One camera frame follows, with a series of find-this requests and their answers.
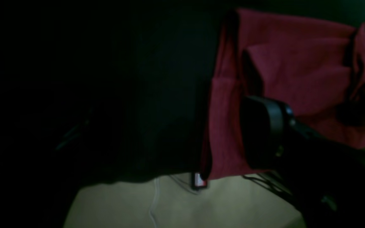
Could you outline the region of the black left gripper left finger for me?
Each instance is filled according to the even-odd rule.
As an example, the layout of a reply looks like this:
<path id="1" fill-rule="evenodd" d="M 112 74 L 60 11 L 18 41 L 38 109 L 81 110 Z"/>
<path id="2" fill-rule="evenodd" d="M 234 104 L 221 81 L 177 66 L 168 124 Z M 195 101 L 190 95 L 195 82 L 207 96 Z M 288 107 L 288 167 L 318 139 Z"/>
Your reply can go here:
<path id="1" fill-rule="evenodd" d="M 52 128 L 0 120 L 0 228 L 62 228 L 77 192 L 102 180 L 112 120 L 99 109 Z"/>

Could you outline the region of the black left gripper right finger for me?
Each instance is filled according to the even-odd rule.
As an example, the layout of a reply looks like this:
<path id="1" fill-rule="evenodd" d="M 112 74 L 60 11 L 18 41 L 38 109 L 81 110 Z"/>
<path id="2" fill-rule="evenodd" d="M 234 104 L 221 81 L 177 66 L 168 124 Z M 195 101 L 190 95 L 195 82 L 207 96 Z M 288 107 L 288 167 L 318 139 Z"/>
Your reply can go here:
<path id="1" fill-rule="evenodd" d="M 240 103 L 244 154 L 251 168 L 278 173 L 280 193 L 308 228 L 365 228 L 365 151 L 321 136 L 280 101 Z"/>

